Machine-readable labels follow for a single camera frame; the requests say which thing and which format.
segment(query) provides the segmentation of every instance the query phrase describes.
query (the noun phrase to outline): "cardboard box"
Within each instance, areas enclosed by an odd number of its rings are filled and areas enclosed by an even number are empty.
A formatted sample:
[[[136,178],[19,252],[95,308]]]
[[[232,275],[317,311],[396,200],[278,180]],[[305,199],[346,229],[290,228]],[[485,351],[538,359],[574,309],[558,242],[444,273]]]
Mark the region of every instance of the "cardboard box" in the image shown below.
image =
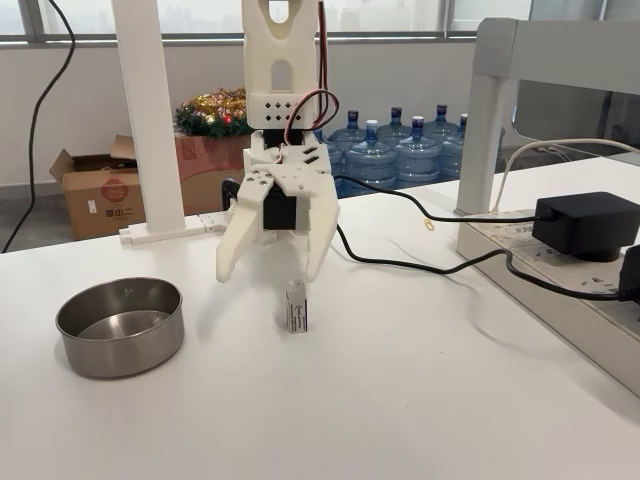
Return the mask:
[[[109,155],[60,152],[49,169],[62,187],[76,240],[118,233],[144,222],[138,171]]]
[[[175,141],[185,214],[220,211],[220,186],[226,178],[238,181],[244,178],[242,150],[249,148],[251,137],[213,139],[176,131]],[[116,135],[111,156],[135,160],[133,138]]]
[[[249,137],[211,139],[176,135],[185,215],[222,209],[220,186],[241,181]],[[117,234],[145,221],[133,139],[116,136],[111,155],[70,156],[63,150],[51,175],[62,187],[76,240]]]

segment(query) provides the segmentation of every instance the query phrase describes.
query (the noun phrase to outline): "white metal pole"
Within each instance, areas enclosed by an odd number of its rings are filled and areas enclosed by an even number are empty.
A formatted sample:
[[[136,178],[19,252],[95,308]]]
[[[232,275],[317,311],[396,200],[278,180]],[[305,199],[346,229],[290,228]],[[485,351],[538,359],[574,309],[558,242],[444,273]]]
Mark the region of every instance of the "white metal pole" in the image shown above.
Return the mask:
[[[112,0],[112,6],[145,231],[167,238],[169,232],[184,230],[185,220],[158,6],[156,0]]]
[[[489,211],[505,106],[506,78],[474,74],[456,213]]]

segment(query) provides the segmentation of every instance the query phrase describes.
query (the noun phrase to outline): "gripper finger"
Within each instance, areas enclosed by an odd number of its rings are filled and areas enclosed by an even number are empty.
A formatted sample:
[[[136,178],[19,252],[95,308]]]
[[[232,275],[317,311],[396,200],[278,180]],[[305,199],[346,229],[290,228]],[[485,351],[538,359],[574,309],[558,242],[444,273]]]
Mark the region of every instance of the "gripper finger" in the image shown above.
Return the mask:
[[[252,208],[236,208],[216,251],[216,277],[225,283],[231,278],[236,263],[258,236],[258,212]]]
[[[305,281],[313,282],[327,256],[338,224],[338,199],[335,196],[311,198],[309,209],[309,237]]]

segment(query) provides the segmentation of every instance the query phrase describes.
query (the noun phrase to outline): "window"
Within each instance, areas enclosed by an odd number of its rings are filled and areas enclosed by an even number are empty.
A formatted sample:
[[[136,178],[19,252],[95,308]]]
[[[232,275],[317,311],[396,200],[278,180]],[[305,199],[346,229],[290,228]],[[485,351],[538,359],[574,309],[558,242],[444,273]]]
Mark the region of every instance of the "window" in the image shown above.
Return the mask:
[[[18,0],[0,0],[0,35],[23,35]]]
[[[531,0],[456,0],[450,29],[475,31],[487,17],[527,20],[530,12]]]
[[[534,20],[598,20],[603,0],[534,0]]]
[[[39,0],[45,33],[64,33],[48,0]],[[286,11],[273,1],[272,11]],[[326,0],[331,32],[436,31],[441,0]],[[58,0],[77,33],[114,33],[111,0]],[[241,33],[240,0],[158,0],[163,33]]]
[[[440,0],[325,0],[330,32],[433,32]]]
[[[239,38],[242,33],[241,0],[156,1],[162,32],[171,39]],[[266,1],[274,18],[287,17],[288,0]],[[111,0],[57,2],[80,40],[113,38]],[[487,17],[640,19],[640,0],[325,0],[325,7],[329,32],[338,37],[473,36]],[[29,32],[27,41],[66,35],[48,0],[0,0],[0,36],[24,35],[23,25]]]

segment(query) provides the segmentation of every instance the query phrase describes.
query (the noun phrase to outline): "window frame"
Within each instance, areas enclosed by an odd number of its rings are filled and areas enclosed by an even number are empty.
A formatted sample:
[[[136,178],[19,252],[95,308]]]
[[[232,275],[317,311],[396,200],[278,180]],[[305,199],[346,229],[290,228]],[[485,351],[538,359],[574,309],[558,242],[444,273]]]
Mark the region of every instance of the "window frame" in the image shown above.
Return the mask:
[[[2,48],[55,48],[69,43],[69,36],[45,33],[38,0],[17,0],[24,34],[0,35]],[[456,0],[440,0],[436,31],[423,32],[330,32],[331,43],[465,43],[474,42],[477,32],[451,28]],[[600,0],[598,20],[606,18],[608,0]],[[243,43],[242,33],[165,33],[165,45],[235,45]],[[115,34],[76,34],[79,47],[116,45]]]

